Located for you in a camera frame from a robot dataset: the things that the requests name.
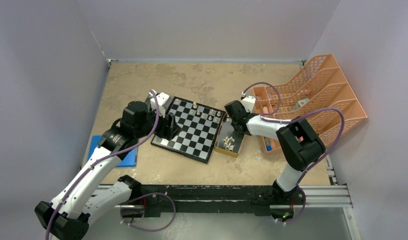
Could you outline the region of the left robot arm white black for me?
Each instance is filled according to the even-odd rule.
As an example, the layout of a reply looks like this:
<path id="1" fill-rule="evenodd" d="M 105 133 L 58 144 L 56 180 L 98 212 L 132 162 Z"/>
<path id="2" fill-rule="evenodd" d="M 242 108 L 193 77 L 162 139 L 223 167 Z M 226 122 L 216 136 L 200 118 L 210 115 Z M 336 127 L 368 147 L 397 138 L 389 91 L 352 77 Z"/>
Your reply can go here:
<path id="1" fill-rule="evenodd" d="M 141 199 L 157 198 L 160 192 L 145 193 L 143 185 L 124 175 L 104 192 L 94 195 L 102 180 L 134 149 L 151 136 L 167 140 L 180 128 L 168 112 L 166 100 L 132 101 L 105 131 L 92 155 L 73 180 L 51 201 L 41 201 L 34 212 L 45 229 L 45 238 L 80 240 L 90 226 L 118 204 L 130 205 Z"/>

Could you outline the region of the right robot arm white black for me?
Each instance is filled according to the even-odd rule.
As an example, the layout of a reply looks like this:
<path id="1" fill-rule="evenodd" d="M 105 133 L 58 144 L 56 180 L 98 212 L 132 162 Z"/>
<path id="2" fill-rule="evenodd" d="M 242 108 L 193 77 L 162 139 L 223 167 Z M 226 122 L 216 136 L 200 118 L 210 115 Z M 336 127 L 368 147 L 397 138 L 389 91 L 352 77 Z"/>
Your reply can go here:
<path id="1" fill-rule="evenodd" d="M 273 183 L 272 196 L 276 202 L 286 203 L 307 167 L 325 153 L 324 143 L 305 118 L 282 121 L 263 117 L 247 110 L 238 100 L 227 103 L 224 108 L 235 131 L 279 142 L 286 166 Z"/>

